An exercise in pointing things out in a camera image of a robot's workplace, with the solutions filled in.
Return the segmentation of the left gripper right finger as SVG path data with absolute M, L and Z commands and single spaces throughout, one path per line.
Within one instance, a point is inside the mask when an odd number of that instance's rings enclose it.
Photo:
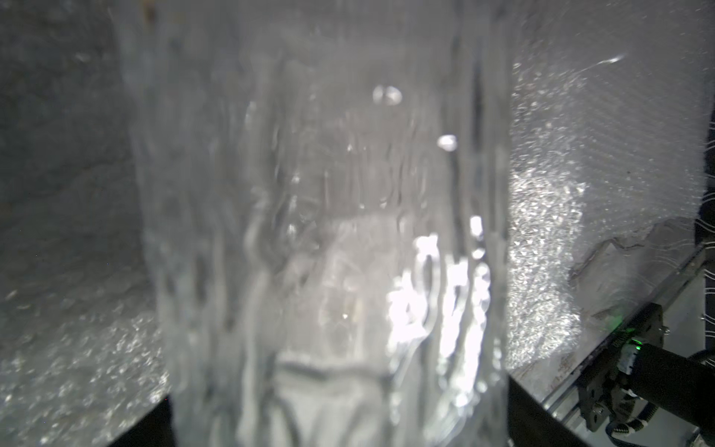
M 508 376 L 508 436 L 516 447 L 588 447 Z

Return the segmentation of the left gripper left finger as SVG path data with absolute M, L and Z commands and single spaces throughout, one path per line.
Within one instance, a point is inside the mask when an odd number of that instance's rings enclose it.
M 174 447 L 171 399 L 166 396 L 109 447 Z

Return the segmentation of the clear glass vase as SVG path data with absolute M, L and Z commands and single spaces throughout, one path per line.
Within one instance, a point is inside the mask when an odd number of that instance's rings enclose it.
M 511 3 L 117 1 L 180 446 L 505 446 Z

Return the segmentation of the clear bubble wrap roll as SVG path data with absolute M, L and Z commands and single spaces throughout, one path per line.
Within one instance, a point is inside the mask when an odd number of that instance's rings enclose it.
M 109 446 L 171 390 L 115 2 L 1 5 L 5 446 Z M 714 5 L 508 2 L 504 365 L 542 405 L 706 231 Z

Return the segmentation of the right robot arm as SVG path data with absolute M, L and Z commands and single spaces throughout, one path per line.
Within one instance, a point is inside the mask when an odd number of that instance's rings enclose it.
M 635 349 L 627 384 L 644 400 L 713 434 L 713 368 L 657 346 L 642 345 Z

